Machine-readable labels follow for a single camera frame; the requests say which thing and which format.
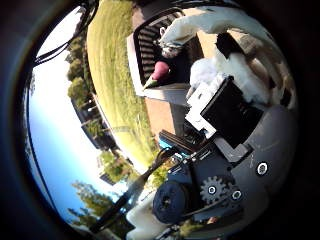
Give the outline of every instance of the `grass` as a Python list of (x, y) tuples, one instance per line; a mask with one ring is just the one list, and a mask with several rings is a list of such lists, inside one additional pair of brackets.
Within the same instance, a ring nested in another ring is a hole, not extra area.
[(126, 38), (132, 33), (132, 2), (104, 0), (89, 26), (88, 58), (93, 83), (110, 125), (123, 127), (115, 138), (143, 166), (157, 147), (151, 135), (144, 99), (134, 92), (129, 73)]

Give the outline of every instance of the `bolt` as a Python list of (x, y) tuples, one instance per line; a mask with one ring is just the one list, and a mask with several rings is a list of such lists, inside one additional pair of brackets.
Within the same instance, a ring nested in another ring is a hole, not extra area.
[(258, 167), (257, 167), (257, 173), (260, 176), (263, 176), (267, 173), (268, 171), (268, 165), (265, 162), (259, 163)]
[(233, 200), (239, 200), (241, 196), (242, 196), (242, 193), (239, 190), (237, 190), (232, 193), (231, 197)]
[(216, 192), (216, 188), (214, 186), (211, 186), (208, 188), (208, 193), (210, 193), (211, 195), (215, 194)]

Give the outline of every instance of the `black gear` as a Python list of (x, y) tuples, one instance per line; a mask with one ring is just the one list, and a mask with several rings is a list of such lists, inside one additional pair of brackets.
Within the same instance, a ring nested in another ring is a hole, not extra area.
[(227, 185), (223, 183), (222, 178), (217, 176), (209, 177), (207, 180), (203, 181), (201, 186), (202, 191), (200, 192), (200, 195), (202, 200), (207, 204), (219, 201), (220, 197), (228, 192), (226, 187)]

